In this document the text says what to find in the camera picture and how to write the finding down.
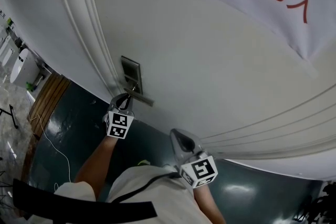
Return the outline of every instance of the forearm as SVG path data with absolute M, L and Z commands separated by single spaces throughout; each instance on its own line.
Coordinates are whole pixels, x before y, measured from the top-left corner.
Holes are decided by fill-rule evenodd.
M 75 183 L 88 183 L 93 188 L 96 199 L 98 199 L 104 186 L 110 159 L 117 140 L 116 138 L 106 136 L 76 176 Z
M 213 224 L 226 224 L 207 185 L 195 188 L 194 197 L 200 210 Z

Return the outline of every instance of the wooden panel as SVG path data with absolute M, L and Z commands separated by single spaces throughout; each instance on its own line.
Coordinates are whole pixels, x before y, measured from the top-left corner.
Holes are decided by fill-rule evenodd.
M 70 80 L 57 73 L 53 73 L 49 77 L 29 113 L 32 119 L 31 129 L 36 136 L 41 137 L 43 133 L 39 117 L 42 121 L 42 127 L 45 128 L 58 101 L 70 83 Z

